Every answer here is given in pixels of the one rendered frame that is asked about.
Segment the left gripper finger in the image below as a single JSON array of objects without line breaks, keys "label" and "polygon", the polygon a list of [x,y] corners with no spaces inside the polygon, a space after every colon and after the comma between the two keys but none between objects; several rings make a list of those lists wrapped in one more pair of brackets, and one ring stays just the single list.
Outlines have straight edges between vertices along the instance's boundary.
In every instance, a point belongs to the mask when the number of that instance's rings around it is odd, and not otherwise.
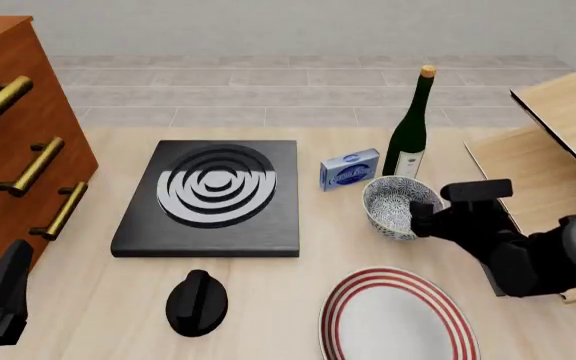
[{"label": "left gripper finger", "polygon": [[28,242],[17,239],[0,258],[0,301],[11,301],[26,293],[33,252]]}]

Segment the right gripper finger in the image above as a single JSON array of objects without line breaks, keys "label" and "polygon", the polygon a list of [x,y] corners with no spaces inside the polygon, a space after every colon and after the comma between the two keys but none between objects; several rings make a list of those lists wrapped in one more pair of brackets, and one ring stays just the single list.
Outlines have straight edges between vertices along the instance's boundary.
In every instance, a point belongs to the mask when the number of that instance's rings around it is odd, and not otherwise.
[{"label": "right gripper finger", "polygon": [[434,206],[431,203],[411,202],[410,206],[410,229],[419,238],[433,236]]}]

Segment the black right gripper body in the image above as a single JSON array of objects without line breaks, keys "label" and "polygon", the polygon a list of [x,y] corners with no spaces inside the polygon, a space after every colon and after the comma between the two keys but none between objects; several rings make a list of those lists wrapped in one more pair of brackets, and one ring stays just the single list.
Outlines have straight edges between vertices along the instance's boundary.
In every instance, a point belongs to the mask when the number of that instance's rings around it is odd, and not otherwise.
[{"label": "black right gripper body", "polygon": [[434,237],[456,243],[477,260],[489,260],[502,242],[500,232],[514,232],[514,223],[499,200],[452,203],[435,214]]}]

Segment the blue patterned white bowl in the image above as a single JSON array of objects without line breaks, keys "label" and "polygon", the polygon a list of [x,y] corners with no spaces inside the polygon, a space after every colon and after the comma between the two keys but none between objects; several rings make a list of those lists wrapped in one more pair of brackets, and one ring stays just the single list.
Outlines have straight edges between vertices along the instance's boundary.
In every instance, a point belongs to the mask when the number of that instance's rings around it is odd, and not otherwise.
[{"label": "blue patterned white bowl", "polygon": [[416,179],[382,176],[370,181],[362,191],[362,204],[368,221],[379,233],[391,239],[412,241],[410,203],[430,204],[432,213],[444,209],[436,191]]}]

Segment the flat black stove plate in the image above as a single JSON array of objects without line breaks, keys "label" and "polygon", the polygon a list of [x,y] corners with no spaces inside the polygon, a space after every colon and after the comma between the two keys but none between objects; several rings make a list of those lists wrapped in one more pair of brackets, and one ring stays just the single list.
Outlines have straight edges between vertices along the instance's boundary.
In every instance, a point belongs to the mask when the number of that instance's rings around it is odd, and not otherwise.
[{"label": "flat black stove plate", "polygon": [[298,257],[294,140],[162,140],[114,257]]}]

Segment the round black stove knob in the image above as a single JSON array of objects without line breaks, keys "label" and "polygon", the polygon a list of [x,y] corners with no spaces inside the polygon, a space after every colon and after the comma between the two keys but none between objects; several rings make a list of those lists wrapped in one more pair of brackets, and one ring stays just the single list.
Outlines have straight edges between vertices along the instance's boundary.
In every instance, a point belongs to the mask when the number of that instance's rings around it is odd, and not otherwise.
[{"label": "round black stove knob", "polygon": [[179,335],[196,338],[209,334],[223,322],[228,296],[223,284],[208,272],[193,269],[168,296],[165,314]]}]

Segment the flat plate on black stalk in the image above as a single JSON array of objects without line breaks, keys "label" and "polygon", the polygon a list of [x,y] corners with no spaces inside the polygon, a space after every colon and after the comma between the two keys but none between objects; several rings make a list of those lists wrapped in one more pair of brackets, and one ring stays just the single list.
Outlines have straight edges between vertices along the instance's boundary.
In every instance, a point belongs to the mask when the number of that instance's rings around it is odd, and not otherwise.
[{"label": "flat plate on black stalk", "polygon": [[458,182],[445,185],[440,196],[451,203],[475,203],[513,196],[510,179]]}]

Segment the pale wooden rack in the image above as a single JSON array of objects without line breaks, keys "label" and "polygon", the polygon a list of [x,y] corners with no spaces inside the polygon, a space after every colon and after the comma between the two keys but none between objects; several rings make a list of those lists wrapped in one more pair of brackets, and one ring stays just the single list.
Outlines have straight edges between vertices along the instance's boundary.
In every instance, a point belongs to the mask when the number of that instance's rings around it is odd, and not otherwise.
[{"label": "pale wooden rack", "polygon": [[576,215],[576,72],[510,95],[534,125],[466,149],[486,179],[511,180],[502,203],[518,230],[545,232]]}]

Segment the blue printed food box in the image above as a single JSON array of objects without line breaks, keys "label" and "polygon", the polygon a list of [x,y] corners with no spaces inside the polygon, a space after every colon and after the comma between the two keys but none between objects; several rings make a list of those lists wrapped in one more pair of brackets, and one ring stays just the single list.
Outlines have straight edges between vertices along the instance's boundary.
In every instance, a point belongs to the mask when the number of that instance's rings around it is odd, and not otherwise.
[{"label": "blue printed food box", "polygon": [[380,154],[376,149],[342,155],[322,161],[319,185],[322,191],[331,191],[346,185],[373,179]]}]

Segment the dark green wine bottle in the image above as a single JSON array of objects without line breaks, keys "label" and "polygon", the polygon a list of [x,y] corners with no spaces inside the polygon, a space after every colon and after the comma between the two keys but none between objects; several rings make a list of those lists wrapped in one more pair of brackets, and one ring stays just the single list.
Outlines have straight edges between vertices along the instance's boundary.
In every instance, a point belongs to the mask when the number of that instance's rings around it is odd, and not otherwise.
[{"label": "dark green wine bottle", "polygon": [[426,149],[425,115],[435,75],[435,66],[421,68],[410,107],[390,138],[382,176],[417,176]]}]

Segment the white plate with red rings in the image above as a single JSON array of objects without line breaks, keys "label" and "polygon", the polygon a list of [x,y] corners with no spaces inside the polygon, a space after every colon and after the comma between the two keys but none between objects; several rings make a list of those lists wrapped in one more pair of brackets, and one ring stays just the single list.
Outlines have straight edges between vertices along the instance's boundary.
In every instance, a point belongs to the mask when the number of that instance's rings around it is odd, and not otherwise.
[{"label": "white plate with red rings", "polygon": [[324,360],[482,360],[476,335],[440,287],[373,266],[336,284],[319,315]]}]

